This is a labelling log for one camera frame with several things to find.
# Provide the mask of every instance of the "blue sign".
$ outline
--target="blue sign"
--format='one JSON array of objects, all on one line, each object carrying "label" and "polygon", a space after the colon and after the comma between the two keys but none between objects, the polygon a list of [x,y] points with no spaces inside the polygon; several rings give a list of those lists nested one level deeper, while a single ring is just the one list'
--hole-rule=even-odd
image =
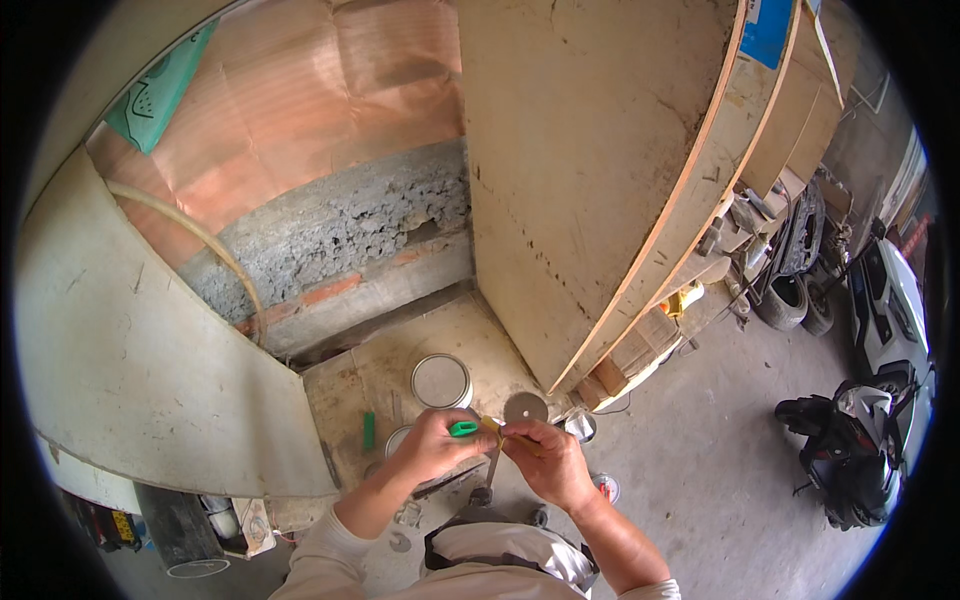
[{"label": "blue sign", "polygon": [[740,52],[777,70],[790,27],[792,7],[791,0],[747,0],[747,22]]}]

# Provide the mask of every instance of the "person's right hand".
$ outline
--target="person's right hand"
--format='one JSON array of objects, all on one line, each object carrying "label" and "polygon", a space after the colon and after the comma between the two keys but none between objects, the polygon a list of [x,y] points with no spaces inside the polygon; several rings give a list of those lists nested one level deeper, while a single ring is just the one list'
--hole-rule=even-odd
[{"label": "person's right hand", "polygon": [[[586,507],[600,492],[593,487],[587,461],[577,439],[541,420],[517,420],[501,428],[503,451],[523,473],[530,489],[547,502],[571,514]],[[527,436],[543,446],[534,455],[521,442],[507,436]]]}]

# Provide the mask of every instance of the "white rubber hose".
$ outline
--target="white rubber hose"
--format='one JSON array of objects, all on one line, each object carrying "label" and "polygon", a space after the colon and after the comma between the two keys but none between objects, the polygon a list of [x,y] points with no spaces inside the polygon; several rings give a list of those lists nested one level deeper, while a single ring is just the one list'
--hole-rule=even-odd
[{"label": "white rubber hose", "polygon": [[253,300],[253,308],[256,310],[256,331],[257,331],[257,340],[256,344],[263,348],[267,344],[267,323],[263,319],[263,305],[260,303],[260,297],[256,294],[256,288],[253,287],[253,280],[250,279],[250,275],[247,273],[247,270],[243,268],[236,258],[233,257],[233,254],[227,250],[227,247],[224,246],[215,235],[207,231],[204,226],[197,223],[193,220],[192,217],[184,213],[182,210],[176,206],[166,203],[157,196],[153,194],[148,194],[147,192],[126,185],[124,183],[117,183],[116,181],[106,180],[107,189],[114,196],[122,196],[124,198],[129,198],[135,202],[149,206],[153,210],[164,215],[168,219],[177,222],[187,231],[190,231],[197,237],[199,237],[205,244],[207,244],[211,250],[216,252],[220,256],[227,266],[240,277],[240,282],[243,283],[244,288],[247,290],[247,293],[250,294],[251,300]]}]

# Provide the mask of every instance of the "green plastic object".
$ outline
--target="green plastic object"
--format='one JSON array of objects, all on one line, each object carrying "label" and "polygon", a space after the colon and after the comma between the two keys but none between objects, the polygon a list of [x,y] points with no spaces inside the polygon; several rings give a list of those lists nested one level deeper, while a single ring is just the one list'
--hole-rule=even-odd
[{"label": "green plastic object", "polygon": [[373,448],[373,413],[363,414],[363,449]]},{"label": "green plastic object", "polygon": [[454,438],[463,438],[477,430],[477,424],[472,420],[461,420],[453,423],[447,429]]},{"label": "green plastic object", "polygon": [[107,113],[108,125],[143,154],[153,151],[170,124],[216,26],[214,20],[178,44]]}]

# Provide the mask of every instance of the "green marker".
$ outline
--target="green marker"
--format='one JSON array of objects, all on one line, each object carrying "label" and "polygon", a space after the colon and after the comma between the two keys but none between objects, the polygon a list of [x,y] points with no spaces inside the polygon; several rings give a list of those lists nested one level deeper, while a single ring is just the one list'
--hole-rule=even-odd
[{"label": "green marker", "polygon": [[454,438],[463,438],[477,430],[477,424],[472,420],[461,420],[453,423],[447,429]]},{"label": "green marker", "polygon": [[363,414],[363,449],[373,448],[373,413]]}]

